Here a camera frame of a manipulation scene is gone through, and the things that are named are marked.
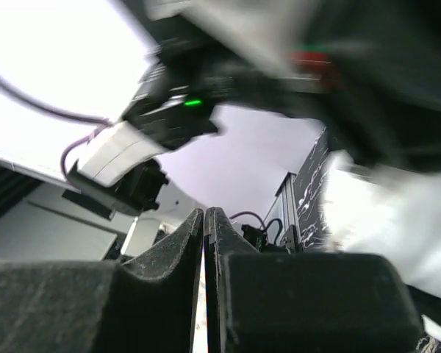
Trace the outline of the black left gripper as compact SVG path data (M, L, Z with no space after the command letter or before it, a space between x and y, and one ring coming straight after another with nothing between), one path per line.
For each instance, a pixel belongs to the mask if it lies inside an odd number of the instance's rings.
M195 97L315 118L365 167L441 172L441 1L125 1Z

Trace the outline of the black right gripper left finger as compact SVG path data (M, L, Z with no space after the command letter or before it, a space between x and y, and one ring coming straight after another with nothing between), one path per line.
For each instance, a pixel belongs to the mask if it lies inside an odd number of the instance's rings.
M0 352L190 352L202 210L128 262L0 262Z

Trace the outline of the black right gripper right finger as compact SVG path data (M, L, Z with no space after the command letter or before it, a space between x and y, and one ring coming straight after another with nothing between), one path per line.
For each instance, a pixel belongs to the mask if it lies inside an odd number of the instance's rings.
M423 322L374 254L260 253L219 207L205 218L210 352L414 352Z

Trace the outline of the white pillow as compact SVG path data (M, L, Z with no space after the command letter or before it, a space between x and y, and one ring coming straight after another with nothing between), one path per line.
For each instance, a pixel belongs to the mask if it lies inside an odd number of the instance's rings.
M326 160L325 250L380 254L406 284L441 298L441 173L352 167L343 151Z

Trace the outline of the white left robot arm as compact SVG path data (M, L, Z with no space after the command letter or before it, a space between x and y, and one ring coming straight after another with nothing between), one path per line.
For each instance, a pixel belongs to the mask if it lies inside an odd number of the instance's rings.
M111 210L166 213L155 157L216 133L219 104L316 114L357 165L441 171L441 1L125 1L156 62L66 178Z

